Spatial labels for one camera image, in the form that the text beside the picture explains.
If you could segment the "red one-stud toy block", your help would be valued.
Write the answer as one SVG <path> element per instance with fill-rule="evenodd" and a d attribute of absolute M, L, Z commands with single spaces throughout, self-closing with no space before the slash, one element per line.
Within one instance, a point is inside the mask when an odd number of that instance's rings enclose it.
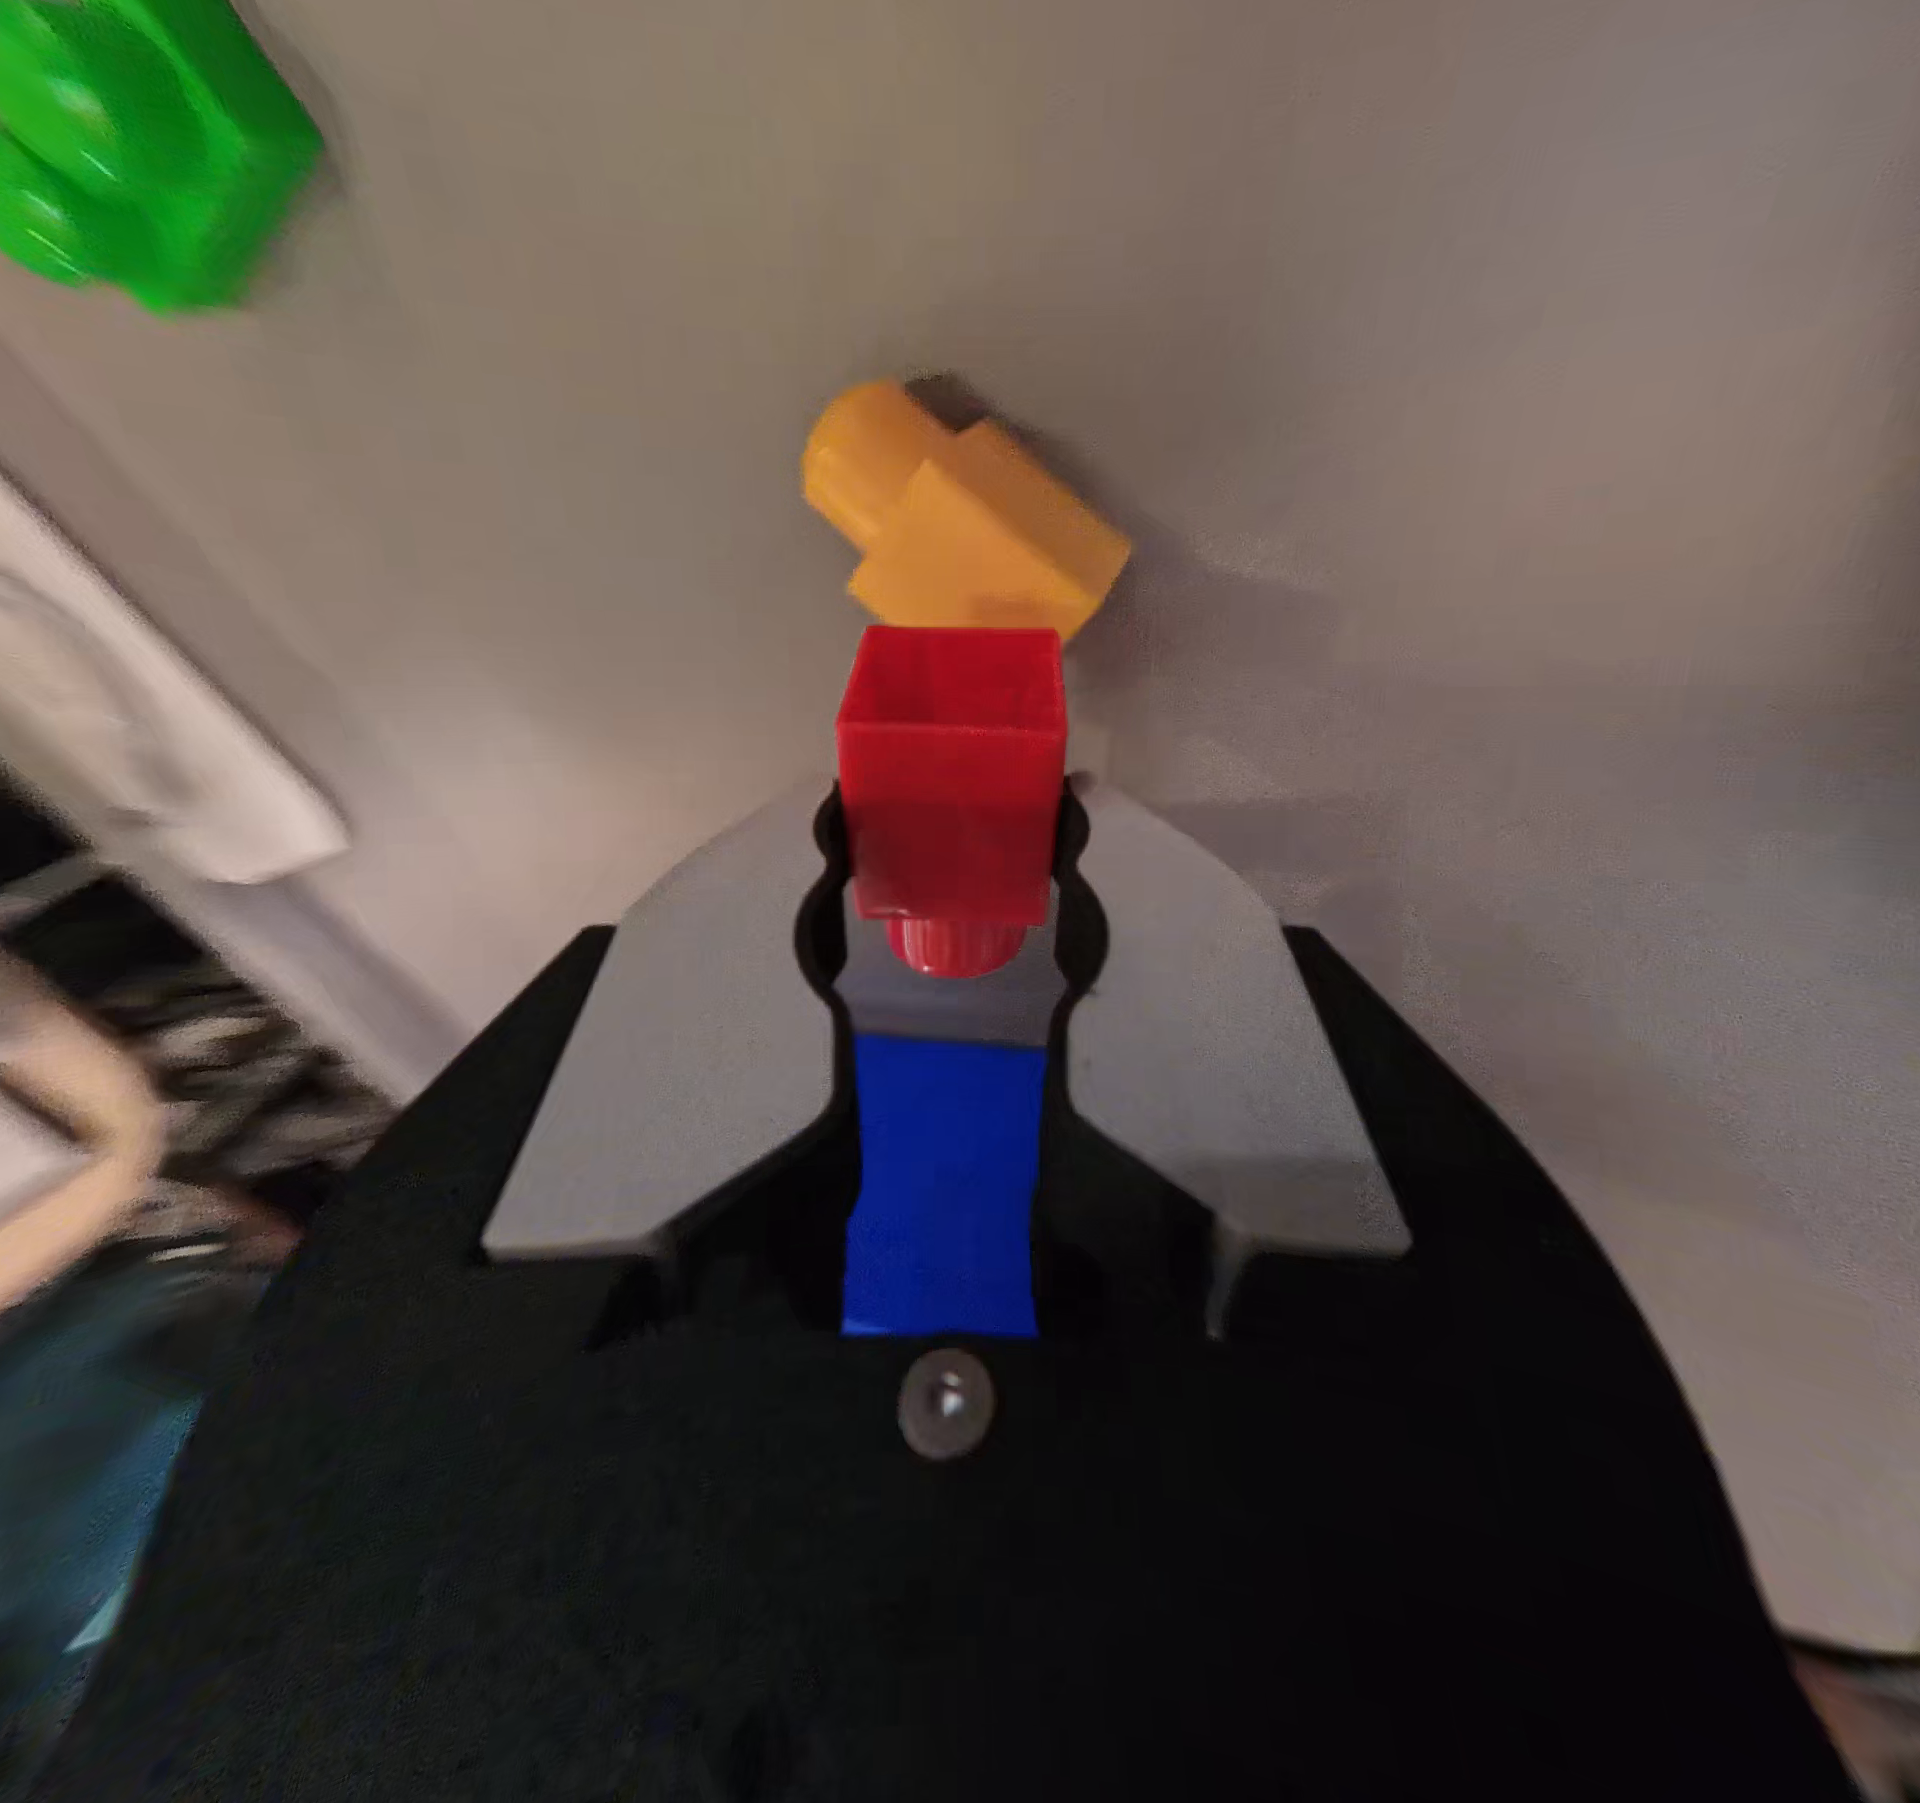
<path fill-rule="evenodd" d="M 973 981 L 1043 926 L 1066 784 L 1045 627 L 868 627 L 834 721 L 851 901 L 912 973 Z"/>

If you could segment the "green two-stud toy block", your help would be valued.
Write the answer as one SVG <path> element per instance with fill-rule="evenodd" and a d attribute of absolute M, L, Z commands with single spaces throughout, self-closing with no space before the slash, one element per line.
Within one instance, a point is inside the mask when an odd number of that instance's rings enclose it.
<path fill-rule="evenodd" d="M 321 136 L 232 0 L 1 0 L 1 251 L 158 318 L 241 305 Z"/>

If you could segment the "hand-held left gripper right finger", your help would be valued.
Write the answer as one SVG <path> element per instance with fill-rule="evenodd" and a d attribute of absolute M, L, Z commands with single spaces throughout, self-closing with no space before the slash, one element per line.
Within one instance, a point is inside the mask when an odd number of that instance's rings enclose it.
<path fill-rule="evenodd" d="M 1389 1337 L 1407 1219 L 1273 906 L 1088 777 L 1055 869 L 1043 1331 Z"/>

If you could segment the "yellow one-stud toy block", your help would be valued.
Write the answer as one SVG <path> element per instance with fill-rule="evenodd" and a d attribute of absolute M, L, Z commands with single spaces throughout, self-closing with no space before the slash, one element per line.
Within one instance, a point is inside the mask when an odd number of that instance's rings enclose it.
<path fill-rule="evenodd" d="M 849 598 L 912 629 L 1050 629 L 1067 645 L 1133 546 L 995 421 L 953 429 L 892 380 L 827 404 L 806 504 L 851 546 Z"/>

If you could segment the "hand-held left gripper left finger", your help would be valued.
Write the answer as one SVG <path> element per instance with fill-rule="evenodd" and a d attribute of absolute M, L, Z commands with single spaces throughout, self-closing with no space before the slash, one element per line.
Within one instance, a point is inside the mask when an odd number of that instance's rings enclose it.
<path fill-rule="evenodd" d="M 845 884 L 837 797 L 800 782 L 626 908 L 482 1230 L 487 1264 L 644 1264 L 665 1314 L 743 1284 L 841 1328 Z"/>

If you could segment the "blue plastic bin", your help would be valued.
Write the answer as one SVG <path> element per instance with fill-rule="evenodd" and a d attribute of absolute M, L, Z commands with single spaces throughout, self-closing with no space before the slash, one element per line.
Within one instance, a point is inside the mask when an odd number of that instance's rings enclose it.
<path fill-rule="evenodd" d="M 1045 1053 L 858 1033 L 843 1337 L 1039 1337 Z"/>

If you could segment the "grey desk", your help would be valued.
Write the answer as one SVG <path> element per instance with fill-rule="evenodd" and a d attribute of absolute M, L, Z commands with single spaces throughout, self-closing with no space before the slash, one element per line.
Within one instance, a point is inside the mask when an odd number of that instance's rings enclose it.
<path fill-rule="evenodd" d="M 1916 0 L 234 0 L 239 315 L 3 269 L 3 468 L 347 815 L 174 901 L 414 1095 L 827 752 L 930 379 L 1135 543 L 1078 739 L 1568 1193 L 1776 1616 L 1916 1646 Z"/>

